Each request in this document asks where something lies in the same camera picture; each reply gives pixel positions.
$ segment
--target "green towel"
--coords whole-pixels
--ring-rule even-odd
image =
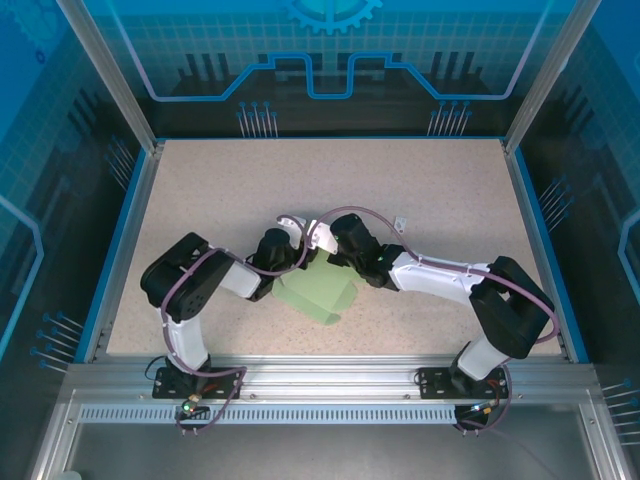
[[[282,275],[273,284],[273,296],[308,317],[332,325],[340,320],[356,298],[354,282],[362,282],[355,270],[327,262],[329,253],[320,250],[306,270]]]

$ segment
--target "blue graphic design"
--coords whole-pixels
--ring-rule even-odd
[[[229,99],[229,97],[247,80],[247,78],[254,71],[264,70],[276,70],[276,61],[278,60],[302,60],[305,63],[305,75],[306,75],[306,87],[307,93],[310,98],[314,100],[345,100],[350,98],[354,93],[354,80],[356,77],[355,63],[359,59],[383,59],[384,68],[386,69],[402,69],[406,70],[415,80],[421,85],[427,92],[429,92],[437,100],[489,100],[489,101],[501,101],[509,98],[516,87],[516,83],[520,79],[520,75],[531,55],[531,51],[540,36],[540,32],[549,16],[549,13],[554,5],[554,0],[549,0],[545,6],[544,11],[539,17],[536,26],[528,39],[526,47],[521,55],[519,55],[518,63],[515,67],[513,75],[511,76],[508,85],[504,93],[492,94],[464,94],[464,93],[440,93],[432,85],[432,83],[425,78],[420,70],[415,66],[414,62],[397,61],[393,59],[394,53],[388,50],[371,50],[351,53],[347,61],[346,69],[346,87],[342,93],[318,93],[314,86],[314,67],[311,56],[302,51],[292,52],[272,52],[266,56],[266,62],[264,63],[251,63],[232,81],[232,83],[219,95],[176,95],[165,96],[159,95],[151,84],[151,80],[145,68],[133,46],[133,42],[129,37],[122,21],[118,17],[115,9],[111,6],[111,14],[114,19],[116,28],[120,33],[124,46],[128,51],[136,70],[138,71],[140,78],[143,82],[145,89],[149,96],[157,102],[223,102]]]
[[[349,27],[360,28],[360,21],[373,18],[372,10],[382,7],[380,0],[287,0],[289,20],[297,19],[300,27],[311,27],[313,33],[335,30],[347,33]]]
[[[638,277],[636,277],[635,272],[633,271],[633,267],[631,266],[631,262],[627,258],[627,242],[629,241],[629,231],[631,228],[640,221],[640,209],[633,212],[622,224],[622,231],[620,233],[620,243],[618,243],[618,258],[620,258],[620,263],[622,264],[622,268],[624,268],[624,273],[627,275],[627,279],[629,280],[629,285],[633,290],[634,295],[636,296],[636,300],[640,303],[640,284],[638,283]]]
[[[59,25],[54,0],[0,0],[0,13],[9,12],[36,47],[55,39]]]
[[[7,323],[7,327],[2,334],[2,338],[0,338],[0,362],[2,361],[2,357],[4,356],[4,352],[7,350],[7,346],[9,345],[9,340],[11,339],[11,335],[13,335],[13,331],[16,328],[16,323],[18,323],[18,318],[20,318],[20,314],[22,313],[22,309],[24,308],[24,304],[27,301],[27,297],[29,296],[29,292],[31,291],[31,287],[33,286],[33,282],[36,279],[36,275],[38,274],[38,270],[40,270],[40,265],[42,265],[42,260],[44,259],[44,247],[42,245],[42,235],[40,235],[40,227],[38,224],[20,209],[16,208],[9,200],[0,195],[0,205],[6,208],[11,214],[13,214],[20,223],[24,224],[31,233],[33,234],[33,241],[36,246],[36,258],[33,261],[33,265],[31,265],[31,270],[29,270],[29,275],[24,282],[22,287],[22,291],[20,292],[20,296],[18,297],[18,301],[13,307],[13,311],[11,312],[11,316],[9,317],[9,322]]]

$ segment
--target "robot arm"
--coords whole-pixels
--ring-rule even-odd
[[[422,257],[416,261],[400,245],[380,245],[355,214],[331,225],[338,252],[331,263],[354,268],[367,283],[395,291],[418,291],[472,308],[483,334],[467,344],[450,368],[452,383],[462,393],[473,389],[509,358],[526,358],[549,317],[523,296],[470,271],[485,271],[505,278],[553,304],[512,259],[498,257],[492,264],[463,264]]]
[[[299,220],[306,229],[305,222]],[[220,250],[207,258],[172,295],[167,306],[171,318],[168,332],[176,353],[190,368],[209,368],[198,314],[214,291],[222,287],[257,301],[271,291],[275,277],[260,275],[246,264],[262,271],[279,272],[290,268],[303,254],[300,229],[290,220],[279,223],[280,228],[265,233],[250,261]],[[322,248],[331,253],[329,262],[354,268],[373,287],[424,292],[473,309],[483,334],[463,348],[449,369],[451,383],[463,394],[470,394],[477,382],[509,358],[526,358],[549,320],[530,300],[471,271],[505,278],[553,309],[549,298],[510,258],[499,257],[492,264],[473,265],[429,257],[418,262],[400,245],[380,245],[355,214],[338,218],[331,227],[320,224],[310,243],[311,250],[301,268],[306,268],[317,248]],[[178,279],[210,249],[206,240],[190,233],[156,260],[141,280],[149,302],[159,309]]]

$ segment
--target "blue wall panel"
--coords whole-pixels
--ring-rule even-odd
[[[28,412],[0,429],[14,479],[77,347],[44,319],[82,329],[140,147],[55,2],[0,0],[0,39],[0,405]]]
[[[639,22],[602,2],[521,146],[605,385],[640,382]]]
[[[265,101],[280,136],[495,136],[573,3],[92,0],[89,8],[161,136],[269,136],[260,122],[247,132],[251,119],[243,128],[236,116],[244,121],[242,102]]]

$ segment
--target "beige table surface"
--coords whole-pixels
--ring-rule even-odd
[[[167,141],[107,352],[166,351],[139,282],[187,232],[246,256],[278,214],[317,218],[342,205],[406,217],[404,236],[425,255],[474,263],[507,255],[538,279],[498,140]],[[391,241],[363,218],[381,243]],[[358,288],[332,326],[271,295],[251,303],[220,289],[201,314],[205,342],[215,354],[455,354],[481,332],[473,311],[456,303]],[[556,341],[534,349],[559,351]]]

